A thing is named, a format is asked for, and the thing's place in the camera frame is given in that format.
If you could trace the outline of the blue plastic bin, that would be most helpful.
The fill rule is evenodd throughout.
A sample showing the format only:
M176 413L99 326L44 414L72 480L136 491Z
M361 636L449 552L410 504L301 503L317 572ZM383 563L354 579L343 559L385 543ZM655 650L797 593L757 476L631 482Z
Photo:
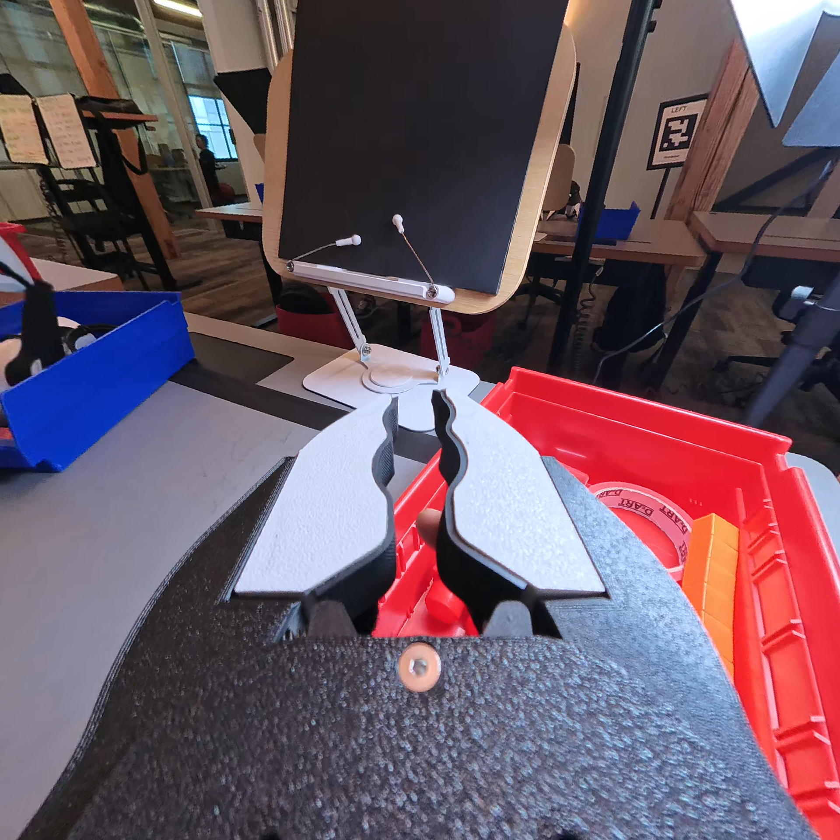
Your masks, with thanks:
M112 330L4 392L11 438L1 467L66 469L194 359L181 296L165 291L55 293L57 314Z
M594 245L615 246L627 241L633 232L641 208L632 202L629 208L604 208L598 220Z

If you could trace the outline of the orange tool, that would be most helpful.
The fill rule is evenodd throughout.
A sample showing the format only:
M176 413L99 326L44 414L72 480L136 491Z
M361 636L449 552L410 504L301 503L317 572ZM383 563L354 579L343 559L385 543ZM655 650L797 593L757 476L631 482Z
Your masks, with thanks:
M715 513L694 520L681 589L730 679L734 679L734 606L739 529Z

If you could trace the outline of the red plastic bin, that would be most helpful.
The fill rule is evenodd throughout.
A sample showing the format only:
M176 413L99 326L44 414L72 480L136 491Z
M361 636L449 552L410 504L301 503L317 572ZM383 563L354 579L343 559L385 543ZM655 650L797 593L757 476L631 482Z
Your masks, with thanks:
M434 455L395 505L396 579L364 677L363 838L838 838L836 554L784 438L516 369L482 404L549 460L608 596L551 602L559 636L436 622ZM657 557L589 486L740 532L734 679Z

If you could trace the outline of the black board with pale rim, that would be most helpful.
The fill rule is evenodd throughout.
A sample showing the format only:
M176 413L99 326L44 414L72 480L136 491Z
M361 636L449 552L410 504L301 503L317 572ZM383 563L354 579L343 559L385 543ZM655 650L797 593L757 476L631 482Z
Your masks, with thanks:
M299 2L269 87L273 269L482 314L524 277L574 75L567 2Z

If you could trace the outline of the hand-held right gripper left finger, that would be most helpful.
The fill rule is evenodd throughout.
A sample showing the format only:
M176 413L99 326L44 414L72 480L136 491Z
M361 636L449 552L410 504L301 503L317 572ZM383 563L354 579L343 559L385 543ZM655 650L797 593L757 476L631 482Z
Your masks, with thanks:
M394 476L398 403L376 395L308 442L248 548L239 597L299 602L311 616L337 602L352 623L375 620L396 578Z

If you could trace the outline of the black light stand pole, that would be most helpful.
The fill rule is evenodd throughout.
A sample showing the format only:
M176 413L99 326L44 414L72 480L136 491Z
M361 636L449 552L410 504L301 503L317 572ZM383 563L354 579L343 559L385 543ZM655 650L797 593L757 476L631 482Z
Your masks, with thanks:
M839 276L818 301L804 304L792 337L747 407L744 423L761 427L772 411L805 375L820 350L839 332Z

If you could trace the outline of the pale board on stand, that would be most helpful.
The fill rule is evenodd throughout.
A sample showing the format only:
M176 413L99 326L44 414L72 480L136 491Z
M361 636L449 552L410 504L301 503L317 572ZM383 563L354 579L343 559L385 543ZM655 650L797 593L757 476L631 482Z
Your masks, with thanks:
M572 193L575 155L567 143L560 143L553 159L548 184L542 199L542 211L560 212L569 204Z

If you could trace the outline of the black cap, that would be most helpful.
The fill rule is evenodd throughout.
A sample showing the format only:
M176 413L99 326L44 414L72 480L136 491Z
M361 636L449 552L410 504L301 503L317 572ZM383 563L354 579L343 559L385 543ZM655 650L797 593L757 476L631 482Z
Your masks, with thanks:
M285 280L276 302L279 310L302 316L336 314L330 294L298 280Z

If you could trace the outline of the black office chair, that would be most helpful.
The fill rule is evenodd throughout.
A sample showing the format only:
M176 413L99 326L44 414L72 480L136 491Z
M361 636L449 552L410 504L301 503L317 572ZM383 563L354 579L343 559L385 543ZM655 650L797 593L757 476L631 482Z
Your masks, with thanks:
M810 391L822 384L838 397L839 386L839 278L822 293L812 287L795 287L786 300L780 294L773 304L778 319L794 324L782 335L784 351L779 358L730 355L716 363L723 373L732 364L751 364L770 369L763 394L779 402L794 388Z

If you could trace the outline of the white paper roll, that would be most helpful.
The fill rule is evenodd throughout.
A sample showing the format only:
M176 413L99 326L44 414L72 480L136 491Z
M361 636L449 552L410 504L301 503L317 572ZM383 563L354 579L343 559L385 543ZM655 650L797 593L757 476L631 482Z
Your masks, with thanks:
M79 324L58 317L59 336L65 357L82 350L117 328L114 324ZM4 334L1 340L1 392L39 374L44 364L33 350L24 347L23 335Z

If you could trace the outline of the black flag panel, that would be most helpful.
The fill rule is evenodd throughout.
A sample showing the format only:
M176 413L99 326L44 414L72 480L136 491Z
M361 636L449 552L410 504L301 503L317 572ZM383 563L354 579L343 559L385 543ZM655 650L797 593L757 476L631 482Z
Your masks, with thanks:
M213 81L252 134L266 134L270 71L266 67L224 71Z

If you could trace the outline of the red toy block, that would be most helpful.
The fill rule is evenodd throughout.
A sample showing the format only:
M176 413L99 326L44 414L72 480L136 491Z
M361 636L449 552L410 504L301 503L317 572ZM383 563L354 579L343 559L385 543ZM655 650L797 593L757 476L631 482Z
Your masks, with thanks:
M425 595L425 606L431 618L441 624L460 627L468 616L466 605L438 577Z

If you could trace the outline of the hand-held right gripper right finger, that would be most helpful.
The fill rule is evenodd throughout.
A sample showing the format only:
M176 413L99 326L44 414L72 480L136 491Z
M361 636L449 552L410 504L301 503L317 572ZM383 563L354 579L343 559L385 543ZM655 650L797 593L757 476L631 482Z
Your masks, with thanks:
M437 571L481 631L504 602L559 636L551 602L607 596L606 584L539 451L463 392L432 396L446 483Z

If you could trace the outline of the fiducial marker sign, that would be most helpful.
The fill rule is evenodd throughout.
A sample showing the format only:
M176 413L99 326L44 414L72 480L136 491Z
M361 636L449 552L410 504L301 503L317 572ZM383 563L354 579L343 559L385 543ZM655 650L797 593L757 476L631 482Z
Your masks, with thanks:
M687 161L708 99L709 94L704 93L664 101L658 107L646 170L662 171L663 175L650 214L651 219L656 219L671 172Z

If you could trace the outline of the grey side table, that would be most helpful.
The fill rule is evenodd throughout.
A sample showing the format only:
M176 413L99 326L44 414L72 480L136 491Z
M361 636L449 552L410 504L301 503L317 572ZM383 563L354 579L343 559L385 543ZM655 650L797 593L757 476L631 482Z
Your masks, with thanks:
M32 258L41 278L56 291L123 291L119 276L102 270Z

